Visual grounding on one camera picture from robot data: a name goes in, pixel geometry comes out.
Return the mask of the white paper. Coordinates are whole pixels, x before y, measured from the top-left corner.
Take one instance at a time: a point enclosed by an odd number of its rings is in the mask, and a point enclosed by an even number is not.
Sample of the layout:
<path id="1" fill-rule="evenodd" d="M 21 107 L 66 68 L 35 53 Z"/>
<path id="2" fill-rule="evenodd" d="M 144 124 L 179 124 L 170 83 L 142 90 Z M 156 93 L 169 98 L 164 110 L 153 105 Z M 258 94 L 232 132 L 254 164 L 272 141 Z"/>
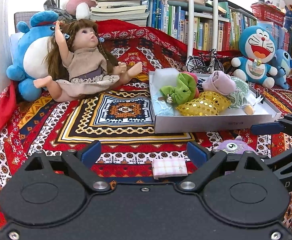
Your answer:
<path id="1" fill-rule="evenodd" d="M 260 93 L 250 93 L 247 95 L 246 100 L 252 107 L 254 107 L 258 103 L 261 103 L 263 101 L 263 96 Z"/>

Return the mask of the purple plush monster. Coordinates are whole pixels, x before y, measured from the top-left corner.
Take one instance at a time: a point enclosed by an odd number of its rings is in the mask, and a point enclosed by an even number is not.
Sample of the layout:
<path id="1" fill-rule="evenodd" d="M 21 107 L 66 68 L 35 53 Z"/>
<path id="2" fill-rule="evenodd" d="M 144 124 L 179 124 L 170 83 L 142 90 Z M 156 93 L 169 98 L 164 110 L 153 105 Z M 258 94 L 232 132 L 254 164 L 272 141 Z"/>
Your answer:
<path id="1" fill-rule="evenodd" d="M 222 168 L 221 175 L 229 175 L 233 173 L 239 163 L 239 160 L 241 159 L 241 155 L 245 151 L 252 151 L 260 159 L 267 158 L 263 155 L 258 155 L 256 151 L 248 146 L 239 135 L 235 139 L 229 139 L 219 143 L 217 146 L 213 147 L 212 151 L 214 153 L 223 151 L 228 155 L 226 164 Z"/>

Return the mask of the green checkered cloth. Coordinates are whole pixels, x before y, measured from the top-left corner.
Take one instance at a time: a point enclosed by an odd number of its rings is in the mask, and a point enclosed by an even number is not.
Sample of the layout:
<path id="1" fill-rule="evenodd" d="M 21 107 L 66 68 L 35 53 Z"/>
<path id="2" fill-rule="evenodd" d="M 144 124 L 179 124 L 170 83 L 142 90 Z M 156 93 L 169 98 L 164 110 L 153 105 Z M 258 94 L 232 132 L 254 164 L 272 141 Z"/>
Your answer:
<path id="1" fill-rule="evenodd" d="M 236 85 L 235 91 L 227 95 L 230 101 L 230 109 L 244 108 L 247 105 L 246 96 L 249 94 L 249 85 L 236 76 L 230 77 Z"/>

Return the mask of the green pink scrunchie bow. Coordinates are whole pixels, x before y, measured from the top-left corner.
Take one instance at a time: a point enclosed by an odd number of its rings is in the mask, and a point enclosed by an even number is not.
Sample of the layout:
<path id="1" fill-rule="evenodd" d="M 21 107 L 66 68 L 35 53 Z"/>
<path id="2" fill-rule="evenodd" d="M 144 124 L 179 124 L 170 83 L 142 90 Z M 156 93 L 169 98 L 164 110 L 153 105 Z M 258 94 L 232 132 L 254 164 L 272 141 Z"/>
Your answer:
<path id="1" fill-rule="evenodd" d="M 190 72 L 178 74 L 175 86 L 163 86 L 159 91 L 170 104 L 181 105 L 199 96 L 198 78 Z"/>

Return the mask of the lilac knit sock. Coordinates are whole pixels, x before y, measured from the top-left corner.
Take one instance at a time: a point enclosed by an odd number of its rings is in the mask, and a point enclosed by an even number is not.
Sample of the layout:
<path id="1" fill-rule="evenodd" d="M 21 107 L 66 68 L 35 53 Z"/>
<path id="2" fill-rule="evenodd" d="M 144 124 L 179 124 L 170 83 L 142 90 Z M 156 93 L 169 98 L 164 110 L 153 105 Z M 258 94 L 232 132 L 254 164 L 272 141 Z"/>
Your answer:
<path id="1" fill-rule="evenodd" d="M 236 83 L 228 74 L 216 70 L 202 83 L 202 87 L 205 92 L 217 92 L 227 96 L 235 92 Z"/>

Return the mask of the blue floral cloth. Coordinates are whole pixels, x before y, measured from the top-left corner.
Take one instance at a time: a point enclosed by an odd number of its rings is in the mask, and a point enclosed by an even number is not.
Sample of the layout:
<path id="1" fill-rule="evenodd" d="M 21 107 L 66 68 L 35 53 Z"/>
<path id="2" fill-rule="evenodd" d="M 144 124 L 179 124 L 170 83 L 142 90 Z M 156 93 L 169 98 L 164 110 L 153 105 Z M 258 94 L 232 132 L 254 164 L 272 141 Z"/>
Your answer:
<path id="1" fill-rule="evenodd" d="M 201 82 L 201 81 L 198 81 L 198 82 L 197 82 L 196 87 L 197 87 L 197 89 L 198 89 L 198 91 L 199 91 L 200 93 L 204 91 L 203 86 L 202 86 L 202 82 Z"/>

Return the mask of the red patterned blanket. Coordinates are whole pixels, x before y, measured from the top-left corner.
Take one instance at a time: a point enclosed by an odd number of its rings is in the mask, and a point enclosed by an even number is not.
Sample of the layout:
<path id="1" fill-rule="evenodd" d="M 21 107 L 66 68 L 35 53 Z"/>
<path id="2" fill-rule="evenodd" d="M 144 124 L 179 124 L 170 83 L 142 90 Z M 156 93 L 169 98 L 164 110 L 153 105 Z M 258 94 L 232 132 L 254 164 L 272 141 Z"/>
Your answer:
<path id="1" fill-rule="evenodd" d="M 34 102 L 19 102 L 17 85 L 12 82 L 0 94 L 0 191 L 34 152 L 61 155 L 69 149 L 81 150 L 95 140 L 101 142 L 102 153 L 92 169 L 112 185 L 119 181 L 151 181 L 151 162 L 186 158 L 190 141 L 213 148 L 239 135 L 259 154 L 277 155 L 281 133 L 254 135 L 248 129 L 225 129 L 157 134 L 148 74 L 162 68 L 181 70 L 187 46 L 157 29 L 117 20 L 99 22 L 98 31 L 108 51 L 129 66 L 141 62 L 142 73 L 109 92 L 62 103 L 46 92 Z M 0 228 L 5 222 L 0 211 Z"/>

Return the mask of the Stitch plush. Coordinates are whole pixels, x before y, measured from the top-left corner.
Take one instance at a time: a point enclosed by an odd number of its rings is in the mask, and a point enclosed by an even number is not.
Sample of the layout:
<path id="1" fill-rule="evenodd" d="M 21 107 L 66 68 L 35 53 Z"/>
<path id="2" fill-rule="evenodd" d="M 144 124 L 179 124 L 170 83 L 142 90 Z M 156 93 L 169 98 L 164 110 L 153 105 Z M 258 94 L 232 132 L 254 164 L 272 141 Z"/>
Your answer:
<path id="1" fill-rule="evenodd" d="M 286 78 L 289 76 L 292 69 L 292 58 L 290 54 L 282 49 L 278 49 L 271 61 L 271 65 L 277 69 L 277 75 L 273 76 L 275 85 L 282 89 L 289 89 L 289 84 Z"/>

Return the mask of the Doraemon plush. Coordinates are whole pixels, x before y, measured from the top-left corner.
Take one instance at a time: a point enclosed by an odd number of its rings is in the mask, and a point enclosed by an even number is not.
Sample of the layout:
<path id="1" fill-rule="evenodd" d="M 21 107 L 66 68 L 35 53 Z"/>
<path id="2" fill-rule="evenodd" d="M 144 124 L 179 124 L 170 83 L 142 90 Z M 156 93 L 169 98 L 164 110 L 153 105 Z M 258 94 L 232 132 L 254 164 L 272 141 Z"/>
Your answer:
<path id="1" fill-rule="evenodd" d="M 253 25 L 246 28 L 239 38 L 241 57 L 234 57 L 231 65 L 233 75 L 245 82 L 253 82 L 267 89 L 273 88 L 277 68 L 268 64 L 274 57 L 276 45 L 273 36 L 263 27 Z"/>

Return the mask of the black miniature bicycle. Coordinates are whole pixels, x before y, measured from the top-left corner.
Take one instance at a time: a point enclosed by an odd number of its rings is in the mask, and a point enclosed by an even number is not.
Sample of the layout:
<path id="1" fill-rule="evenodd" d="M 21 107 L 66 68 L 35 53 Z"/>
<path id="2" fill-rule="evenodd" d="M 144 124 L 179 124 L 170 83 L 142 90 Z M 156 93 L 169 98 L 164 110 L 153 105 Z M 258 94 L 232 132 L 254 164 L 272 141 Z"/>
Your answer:
<path id="1" fill-rule="evenodd" d="M 217 56 L 216 49 L 199 53 L 198 56 L 192 55 L 186 62 L 186 71 L 194 74 L 211 74 L 216 70 L 224 72 L 224 66 Z"/>

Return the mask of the red plastic basket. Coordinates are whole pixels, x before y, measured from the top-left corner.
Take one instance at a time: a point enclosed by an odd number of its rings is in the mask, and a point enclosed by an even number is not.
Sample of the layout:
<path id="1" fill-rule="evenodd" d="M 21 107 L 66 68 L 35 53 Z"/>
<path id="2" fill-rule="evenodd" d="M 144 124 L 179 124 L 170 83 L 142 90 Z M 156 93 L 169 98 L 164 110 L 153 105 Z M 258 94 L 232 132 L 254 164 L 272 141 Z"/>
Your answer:
<path id="1" fill-rule="evenodd" d="M 269 3 L 254 3 L 251 6 L 252 13 L 260 21 L 273 22 L 274 24 L 283 27 L 285 14 L 276 6 Z"/>

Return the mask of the row of upright books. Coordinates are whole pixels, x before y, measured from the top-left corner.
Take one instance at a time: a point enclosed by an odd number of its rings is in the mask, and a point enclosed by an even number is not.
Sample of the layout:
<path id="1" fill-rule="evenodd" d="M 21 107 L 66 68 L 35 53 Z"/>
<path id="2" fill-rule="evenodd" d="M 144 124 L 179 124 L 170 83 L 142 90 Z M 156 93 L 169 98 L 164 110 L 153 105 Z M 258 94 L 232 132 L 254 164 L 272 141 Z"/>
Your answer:
<path id="1" fill-rule="evenodd" d="M 213 16 L 212 2 L 195 4 L 194 49 L 209 51 L 212 49 L 213 20 L 200 18 L 199 13 Z M 228 2 L 218 4 L 218 41 L 217 51 L 239 49 L 241 33 L 248 27 L 258 25 L 272 34 L 277 49 L 288 51 L 292 56 L 292 32 L 273 22 L 260 21 L 238 8 L 232 8 Z M 149 24 L 167 35 L 188 43 L 188 5 L 182 0 L 151 0 Z"/>

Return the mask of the blue white whale plush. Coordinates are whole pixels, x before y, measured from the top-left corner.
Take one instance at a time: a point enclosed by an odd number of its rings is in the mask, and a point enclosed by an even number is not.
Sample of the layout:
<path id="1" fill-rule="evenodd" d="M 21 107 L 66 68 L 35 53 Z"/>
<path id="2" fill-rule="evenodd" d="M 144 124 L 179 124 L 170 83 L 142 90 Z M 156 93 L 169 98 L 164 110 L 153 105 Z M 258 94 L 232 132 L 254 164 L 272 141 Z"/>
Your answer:
<path id="1" fill-rule="evenodd" d="M 7 68 L 6 74 L 9 79 L 19 83 L 19 93 L 26 101 L 35 101 L 41 96 L 42 89 L 36 88 L 33 81 L 48 75 L 45 58 L 58 17 L 54 11 L 40 11 L 30 18 L 29 23 L 20 21 L 17 24 L 18 31 L 23 35 L 13 52 L 13 64 Z"/>

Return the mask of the stack of grey books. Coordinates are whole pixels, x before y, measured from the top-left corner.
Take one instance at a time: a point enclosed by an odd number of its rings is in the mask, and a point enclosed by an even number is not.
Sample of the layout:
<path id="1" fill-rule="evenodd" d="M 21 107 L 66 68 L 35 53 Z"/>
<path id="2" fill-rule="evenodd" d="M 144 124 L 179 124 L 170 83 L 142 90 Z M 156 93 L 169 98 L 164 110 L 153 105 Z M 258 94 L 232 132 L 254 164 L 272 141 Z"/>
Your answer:
<path id="1" fill-rule="evenodd" d="M 97 0 L 90 8 L 91 20 L 121 20 L 141 27 L 147 26 L 149 15 L 149 0 Z"/>

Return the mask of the white pipe frame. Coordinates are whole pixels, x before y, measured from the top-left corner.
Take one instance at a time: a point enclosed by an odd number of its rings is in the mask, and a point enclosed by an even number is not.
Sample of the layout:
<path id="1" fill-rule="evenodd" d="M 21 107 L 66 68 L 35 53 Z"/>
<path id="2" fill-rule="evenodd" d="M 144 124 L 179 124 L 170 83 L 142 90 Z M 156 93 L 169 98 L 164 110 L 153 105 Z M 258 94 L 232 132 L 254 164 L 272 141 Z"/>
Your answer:
<path id="1" fill-rule="evenodd" d="M 194 45 L 194 0 L 188 0 L 188 46 L 187 46 L 187 59 L 193 55 L 193 45 Z M 208 16 L 208 14 L 199 13 L 200 18 L 207 18 L 213 20 L 213 40 L 212 48 L 217 50 L 218 41 L 218 0 L 213 0 L 213 16 Z"/>

